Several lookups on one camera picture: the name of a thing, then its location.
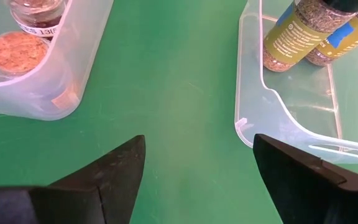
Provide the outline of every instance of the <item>green table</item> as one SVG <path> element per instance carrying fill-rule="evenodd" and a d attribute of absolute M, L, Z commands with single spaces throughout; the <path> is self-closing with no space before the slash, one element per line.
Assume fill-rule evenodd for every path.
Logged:
<path fill-rule="evenodd" d="M 132 223 L 281 223 L 234 130 L 244 4 L 116 0 L 71 116 L 0 115 L 0 185 L 49 184 L 144 134 Z"/>

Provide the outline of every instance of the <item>ground spice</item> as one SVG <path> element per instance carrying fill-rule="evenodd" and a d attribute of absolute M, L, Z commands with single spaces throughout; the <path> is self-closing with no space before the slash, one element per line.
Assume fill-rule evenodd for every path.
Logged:
<path fill-rule="evenodd" d="M 358 1 L 296 0 L 264 39 L 264 66 L 284 72 L 358 13 Z"/>
<path fill-rule="evenodd" d="M 358 15 L 313 49 L 306 58 L 325 66 L 358 46 Z"/>
<path fill-rule="evenodd" d="M 0 82 L 33 70 L 45 57 L 48 42 L 25 32 L 0 35 Z"/>
<path fill-rule="evenodd" d="M 8 0 L 12 16 L 26 32 L 52 39 L 65 10 L 64 0 Z"/>

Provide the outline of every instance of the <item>clear plastic tray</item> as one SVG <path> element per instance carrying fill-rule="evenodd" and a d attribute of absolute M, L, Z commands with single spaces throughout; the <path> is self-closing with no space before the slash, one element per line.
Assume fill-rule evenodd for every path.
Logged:
<path fill-rule="evenodd" d="M 80 104 L 113 0 L 68 0 L 44 60 L 31 72 L 0 82 L 0 113 L 56 120 Z M 0 0 L 0 34 L 20 30 Z"/>
<path fill-rule="evenodd" d="M 291 1 L 248 0 L 240 19 L 235 126 L 252 147 L 263 133 L 335 163 L 358 163 L 358 48 L 328 67 L 262 65 L 262 41 Z"/>

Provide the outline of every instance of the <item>blue label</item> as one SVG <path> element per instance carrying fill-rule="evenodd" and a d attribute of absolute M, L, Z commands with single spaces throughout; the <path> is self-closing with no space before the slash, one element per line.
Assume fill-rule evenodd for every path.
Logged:
<path fill-rule="evenodd" d="M 353 33 L 354 28 L 347 22 L 345 25 L 337 29 L 333 34 L 327 37 L 328 42 L 336 49 L 341 44 L 343 38 Z"/>
<path fill-rule="evenodd" d="M 284 21 L 286 18 L 288 18 L 288 16 L 291 15 L 292 9 L 293 9 L 293 4 L 290 4 L 290 6 L 287 8 L 287 10 L 285 10 L 285 12 L 280 16 L 280 18 L 279 18 L 278 21 L 276 22 L 276 26 L 281 26 L 281 24 L 283 23 L 283 21 Z"/>

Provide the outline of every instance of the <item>spice bottle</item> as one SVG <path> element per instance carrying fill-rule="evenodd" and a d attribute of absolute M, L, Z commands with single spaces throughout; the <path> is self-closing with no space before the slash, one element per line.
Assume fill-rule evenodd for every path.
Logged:
<path fill-rule="evenodd" d="M 358 0 L 295 0 L 264 39 L 264 66 L 284 72 L 358 13 Z"/>
<path fill-rule="evenodd" d="M 0 35 L 0 82 L 33 70 L 47 54 L 49 42 L 22 31 Z"/>
<path fill-rule="evenodd" d="M 49 40 L 56 33 L 66 6 L 65 0 L 7 0 L 7 3 L 21 29 Z"/>
<path fill-rule="evenodd" d="M 358 46 L 358 15 L 313 49 L 306 58 L 325 66 Z"/>

